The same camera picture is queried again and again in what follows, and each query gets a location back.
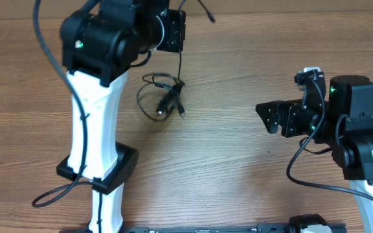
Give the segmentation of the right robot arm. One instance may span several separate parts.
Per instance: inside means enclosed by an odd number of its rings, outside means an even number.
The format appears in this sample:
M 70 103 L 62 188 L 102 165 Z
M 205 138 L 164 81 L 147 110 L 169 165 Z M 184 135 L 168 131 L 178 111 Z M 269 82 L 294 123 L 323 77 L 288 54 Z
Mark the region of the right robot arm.
M 326 84 L 318 67 L 299 71 L 294 80 L 302 98 L 255 107 L 268 133 L 303 137 L 286 168 L 288 179 L 302 186 L 354 195 L 365 232 L 373 232 L 373 82 L 366 76 L 340 75 Z M 321 153 L 332 154 L 350 183 L 348 188 L 301 181 L 291 175 L 294 162 L 310 142 L 328 145 Z

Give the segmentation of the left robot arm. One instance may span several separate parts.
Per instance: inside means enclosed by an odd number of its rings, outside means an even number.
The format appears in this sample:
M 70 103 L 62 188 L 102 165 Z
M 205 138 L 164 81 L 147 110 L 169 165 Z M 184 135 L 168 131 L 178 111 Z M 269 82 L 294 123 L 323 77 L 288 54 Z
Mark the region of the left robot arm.
M 120 97 L 137 58 L 153 50 L 180 53 L 186 14 L 168 1 L 88 1 L 61 26 L 62 62 L 76 91 L 70 154 L 57 174 L 92 187 L 86 232 L 121 232 L 122 195 L 139 158 L 116 140 Z

